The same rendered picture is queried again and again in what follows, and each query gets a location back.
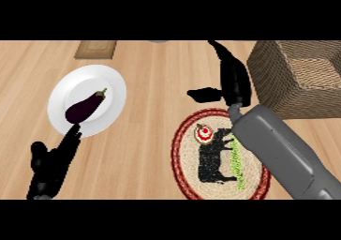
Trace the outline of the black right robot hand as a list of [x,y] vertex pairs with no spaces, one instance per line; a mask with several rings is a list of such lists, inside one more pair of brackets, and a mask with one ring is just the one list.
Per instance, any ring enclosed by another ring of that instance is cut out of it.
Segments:
[[220,88],[194,89],[188,91],[188,95],[198,103],[216,102],[225,99],[228,106],[240,103],[243,107],[248,107],[251,105],[253,90],[245,65],[217,41],[210,40],[209,43],[216,49],[220,60]]

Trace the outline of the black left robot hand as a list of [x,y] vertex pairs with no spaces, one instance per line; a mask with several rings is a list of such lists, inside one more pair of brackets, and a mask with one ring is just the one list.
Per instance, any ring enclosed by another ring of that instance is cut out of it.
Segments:
[[48,150],[44,142],[32,144],[32,169],[35,172],[29,200],[52,200],[58,195],[70,164],[80,146],[80,125],[70,128],[57,148]]

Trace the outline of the brown wicker basket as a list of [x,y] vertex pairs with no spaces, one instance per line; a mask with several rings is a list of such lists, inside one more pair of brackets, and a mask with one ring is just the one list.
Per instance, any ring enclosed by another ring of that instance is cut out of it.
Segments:
[[341,40],[259,40],[247,66],[282,119],[341,118]]

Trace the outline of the red and white cupcake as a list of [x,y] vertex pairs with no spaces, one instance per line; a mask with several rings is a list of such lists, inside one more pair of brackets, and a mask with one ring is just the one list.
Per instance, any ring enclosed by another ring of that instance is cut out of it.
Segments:
[[212,127],[207,125],[198,124],[194,131],[194,137],[201,144],[209,144],[215,137],[215,132]]

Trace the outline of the round woven placemat red rim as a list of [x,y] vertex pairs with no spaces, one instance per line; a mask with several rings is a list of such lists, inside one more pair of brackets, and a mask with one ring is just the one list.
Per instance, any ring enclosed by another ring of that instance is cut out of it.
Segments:
[[[194,137],[198,124],[213,129],[209,144],[201,144]],[[178,186],[188,199],[265,199],[272,174],[240,143],[226,110],[204,109],[184,120],[173,136],[170,162]]]

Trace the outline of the dark purple eggplant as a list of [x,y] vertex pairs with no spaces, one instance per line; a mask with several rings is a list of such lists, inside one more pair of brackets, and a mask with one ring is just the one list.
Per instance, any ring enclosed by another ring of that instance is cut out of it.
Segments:
[[104,100],[106,91],[95,92],[88,99],[76,103],[66,111],[66,119],[72,124],[82,123],[98,110]]

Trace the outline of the white round plate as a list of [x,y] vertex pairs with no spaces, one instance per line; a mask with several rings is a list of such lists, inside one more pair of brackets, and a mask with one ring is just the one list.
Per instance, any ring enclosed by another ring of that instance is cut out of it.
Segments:
[[48,117],[60,134],[80,123],[82,137],[101,133],[116,122],[126,105],[126,81],[106,65],[73,70],[57,83],[48,101]]

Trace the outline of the brown wooden block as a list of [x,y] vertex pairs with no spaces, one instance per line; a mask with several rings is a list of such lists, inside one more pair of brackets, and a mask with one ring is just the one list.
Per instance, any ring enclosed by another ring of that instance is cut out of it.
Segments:
[[116,40],[83,40],[76,52],[78,59],[111,59],[117,47]]

